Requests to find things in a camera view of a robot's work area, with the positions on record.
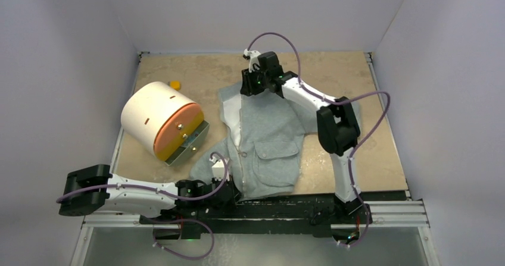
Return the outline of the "grey zip jacket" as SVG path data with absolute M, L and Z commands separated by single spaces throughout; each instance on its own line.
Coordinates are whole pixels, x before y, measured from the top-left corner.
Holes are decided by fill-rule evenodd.
M 303 141 L 317 131 L 316 112 L 265 91 L 239 93 L 241 84 L 218 90 L 226 137 L 193 165 L 190 177 L 213 178 L 211 153 L 231 160 L 229 171 L 243 200 L 291 193 L 300 174 Z

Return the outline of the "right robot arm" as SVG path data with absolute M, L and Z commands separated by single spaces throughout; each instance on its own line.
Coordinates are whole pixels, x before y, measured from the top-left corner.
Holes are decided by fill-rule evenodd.
M 353 158 L 361 130 L 350 100 L 332 98 L 305 84 L 299 75 L 284 71 L 274 52 L 246 49 L 243 57 L 249 66 L 242 71 L 242 95 L 253 96 L 269 90 L 315 113 L 319 143 L 332 160 L 336 187 L 334 214 L 343 223 L 351 221 L 363 206 L 363 200 L 354 178 Z

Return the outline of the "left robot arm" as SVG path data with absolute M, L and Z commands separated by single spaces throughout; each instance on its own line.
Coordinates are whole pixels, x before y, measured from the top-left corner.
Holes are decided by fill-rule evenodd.
M 68 173 L 59 214 L 81 217 L 94 212 L 123 212 L 172 223 L 177 215 L 190 218 L 199 211 L 233 207 L 241 198 L 232 178 L 152 183 L 113 174 L 98 164 Z

